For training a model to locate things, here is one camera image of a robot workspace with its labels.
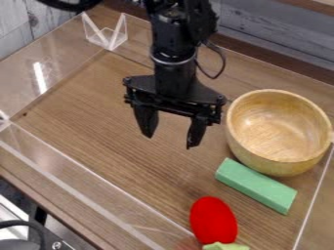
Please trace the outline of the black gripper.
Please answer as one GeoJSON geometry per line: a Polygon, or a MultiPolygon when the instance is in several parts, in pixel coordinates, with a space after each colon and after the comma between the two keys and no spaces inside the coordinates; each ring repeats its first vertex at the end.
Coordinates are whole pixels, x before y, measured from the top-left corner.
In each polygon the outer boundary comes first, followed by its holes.
{"type": "Polygon", "coordinates": [[[188,57],[152,54],[154,73],[124,79],[126,102],[132,105],[141,132],[152,138],[158,126],[158,112],[170,112],[193,120],[188,148],[200,146],[208,125],[221,123],[226,98],[205,86],[197,77],[197,53],[188,57]]]}

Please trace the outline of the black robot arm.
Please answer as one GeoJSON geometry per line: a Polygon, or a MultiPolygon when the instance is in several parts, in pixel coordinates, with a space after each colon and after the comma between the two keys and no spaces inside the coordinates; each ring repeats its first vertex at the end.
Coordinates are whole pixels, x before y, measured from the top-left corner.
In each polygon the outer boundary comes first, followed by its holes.
{"type": "Polygon", "coordinates": [[[198,47],[222,52],[209,41],[217,32],[218,17],[209,0],[144,0],[144,5],[152,23],[154,73],[124,79],[126,102],[148,137],[154,135],[161,111],[189,117],[188,147],[194,147],[206,128],[221,122],[226,103],[226,97],[197,78],[202,72],[198,47]]]}

